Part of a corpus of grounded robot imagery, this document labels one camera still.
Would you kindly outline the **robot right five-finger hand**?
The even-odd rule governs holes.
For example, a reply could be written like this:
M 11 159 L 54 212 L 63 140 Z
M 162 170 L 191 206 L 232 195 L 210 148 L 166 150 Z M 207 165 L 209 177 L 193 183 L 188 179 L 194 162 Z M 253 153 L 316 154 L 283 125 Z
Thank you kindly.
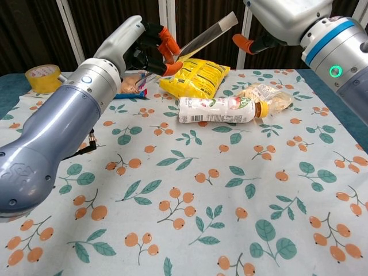
M 332 1 L 244 1 L 266 33 L 249 40 L 241 34 L 233 36 L 235 45 L 255 55 L 278 45 L 299 45 L 302 37 L 318 20 L 329 17 Z

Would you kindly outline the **robot left five-finger hand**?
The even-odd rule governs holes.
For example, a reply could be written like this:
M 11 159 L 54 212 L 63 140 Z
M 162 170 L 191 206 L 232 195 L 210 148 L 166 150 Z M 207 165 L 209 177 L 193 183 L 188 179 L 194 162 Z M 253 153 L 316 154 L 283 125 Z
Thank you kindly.
M 131 16 L 104 40 L 93 57 L 112 62 L 120 74 L 135 68 L 171 76 L 183 66 L 174 60 L 179 54 L 180 48 L 166 27 Z

